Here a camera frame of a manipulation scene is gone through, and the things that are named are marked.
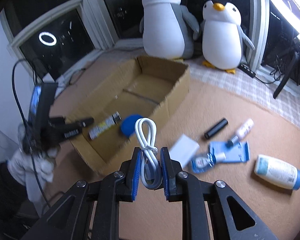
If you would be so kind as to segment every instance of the open cardboard box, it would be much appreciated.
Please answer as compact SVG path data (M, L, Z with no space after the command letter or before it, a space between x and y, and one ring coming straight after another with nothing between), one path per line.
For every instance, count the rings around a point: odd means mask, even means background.
M89 130L117 111L122 120L131 114L152 119L158 132L189 92L189 82L189 67L181 62L148 56L126 61L67 116L68 122L88 116L95 120L71 143L94 171L107 175L118 170L139 147L136 135L125 137L120 123L94 140Z

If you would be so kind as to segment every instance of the clear blue bottle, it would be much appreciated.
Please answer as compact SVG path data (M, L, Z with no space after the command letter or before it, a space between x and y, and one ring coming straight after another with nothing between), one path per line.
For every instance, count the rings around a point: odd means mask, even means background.
M204 153L196 155L192 160L192 170L194 173L206 172L212 169L217 163L226 159L225 153Z

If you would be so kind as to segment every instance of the plaid mat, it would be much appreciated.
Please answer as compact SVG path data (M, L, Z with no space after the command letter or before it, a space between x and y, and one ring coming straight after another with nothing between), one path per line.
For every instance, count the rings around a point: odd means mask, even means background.
M258 102L300 128L300 98L286 90L282 90L277 99L273 99L272 94L277 85L262 84L239 69L233 75L217 69L206 68L201 64L202 58L186 60L185 63L190 65L190 73L193 78Z

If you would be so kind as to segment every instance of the penguin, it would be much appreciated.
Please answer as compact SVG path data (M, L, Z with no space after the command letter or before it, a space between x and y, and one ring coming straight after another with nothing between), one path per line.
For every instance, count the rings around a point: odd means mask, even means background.
M230 2L209 0L202 14L202 54L206 59L202 64L235 73L234 69L245 60L242 42L255 49L240 26L239 10Z
M193 40L199 37L200 26L180 3L181 0L142 0L140 33L148 55L167 59L192 57Z

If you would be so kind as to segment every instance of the bolt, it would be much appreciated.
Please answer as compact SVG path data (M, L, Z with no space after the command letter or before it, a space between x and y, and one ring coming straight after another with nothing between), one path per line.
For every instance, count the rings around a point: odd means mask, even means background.
M183 179L188 177L188 173L186 173L185 171L180 171L178 173L178 175L179 175L180 178L183 178Z
M77 187L85 187L87 185L87 182L85 180L79 180L77 182Z
M226 186L226 183L225 183L223 180L218 180L218 181L216 182L216 185L217 185L217 187L223 188L223 187Z
M114 176L116 178L122 178L123 177L123 172L122 171L115 171L114 172Z

